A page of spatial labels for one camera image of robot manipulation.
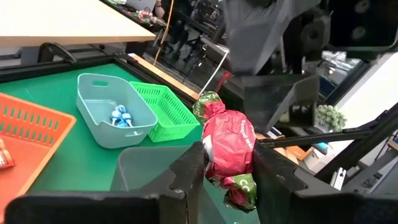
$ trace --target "basket handle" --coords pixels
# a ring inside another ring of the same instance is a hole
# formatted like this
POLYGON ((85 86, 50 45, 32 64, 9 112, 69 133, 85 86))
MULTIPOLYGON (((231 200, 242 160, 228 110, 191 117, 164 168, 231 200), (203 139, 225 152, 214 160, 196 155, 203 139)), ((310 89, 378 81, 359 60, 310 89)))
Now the basket handle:
POLYGON ((124 137, 140 136, 141 134, 143 134, 142 131, 133 131, 132 133, 126 133, 124 137))
POLYGON ((97 75, 90 73, 84 73, 79 75, 78 89, 81 83, 84 83, 83 85, 91 85, 92 87, 95 88, 106 88, 110 86, 122 86, 125 85, 126 83, 128 84, 127 81, 119 77, 113 77, 109 75, 97 75))

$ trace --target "light blue plastic basket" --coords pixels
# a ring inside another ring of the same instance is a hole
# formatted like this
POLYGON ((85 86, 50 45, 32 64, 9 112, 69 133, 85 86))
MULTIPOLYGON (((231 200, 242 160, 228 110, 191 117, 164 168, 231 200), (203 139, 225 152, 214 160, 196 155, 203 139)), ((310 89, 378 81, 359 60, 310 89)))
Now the light blue plastic basket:
POLYGON ((138 92, 122 78, 84 73, 78 77, 76 105, 95 141, 107 149, 140 144, 157 124, 157 117, 138 92), (131 128, 111 124, 110 115, 124 105, 132 116, 131 128))

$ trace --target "potted plant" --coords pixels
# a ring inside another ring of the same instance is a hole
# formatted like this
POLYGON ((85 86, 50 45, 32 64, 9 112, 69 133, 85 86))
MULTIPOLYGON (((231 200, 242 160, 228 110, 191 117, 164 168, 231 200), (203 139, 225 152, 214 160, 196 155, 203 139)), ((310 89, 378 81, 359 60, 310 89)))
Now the potted plant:
POLYGON ((346 125, 347 119, 336 107, 319 105, 315 112, 315 127, 328 133, 341 131, 346 125))

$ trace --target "candy wrapper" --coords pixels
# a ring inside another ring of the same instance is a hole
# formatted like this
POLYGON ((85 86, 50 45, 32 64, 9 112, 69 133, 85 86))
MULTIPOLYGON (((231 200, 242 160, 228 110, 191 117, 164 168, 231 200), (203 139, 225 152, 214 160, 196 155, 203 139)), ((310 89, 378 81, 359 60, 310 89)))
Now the candy wrapper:
POLYGON ((202 143, 209 155, 206 178, 228 189, 224 202, 230 207, 245 212, 255 209, 253 125, 243 113, 226 110, 215 92, 203 94, 193 105, 193 114, 204 123, 202 143))
POLYGON ((245 212, 253 210, 257 199, 257 187, 251 174, 242 174, 224 179, 224 186, 229 190, 224 203, 245 212))
POLYGON ((224 111, 224 103, 213 91, 202 94, 193 105, 193 114, 201 124, 204 124, 210 116, 224 111))
POLYGON ((4 141, 0 138, 0 170, 15 165, 14 160, 11 158, 10 153, 4 145, 4 141))

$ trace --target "green plastic basket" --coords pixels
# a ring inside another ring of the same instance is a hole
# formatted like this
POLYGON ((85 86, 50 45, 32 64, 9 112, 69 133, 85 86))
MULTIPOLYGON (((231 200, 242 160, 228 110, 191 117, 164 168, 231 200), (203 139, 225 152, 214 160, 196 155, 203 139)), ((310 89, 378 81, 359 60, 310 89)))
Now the green plastic basket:
POLYGON ((158 123, 148 134, 153 142, 183 139, 200 125, 192 112, 167 86, 138 82, 130 84, 157 116, 158 123))

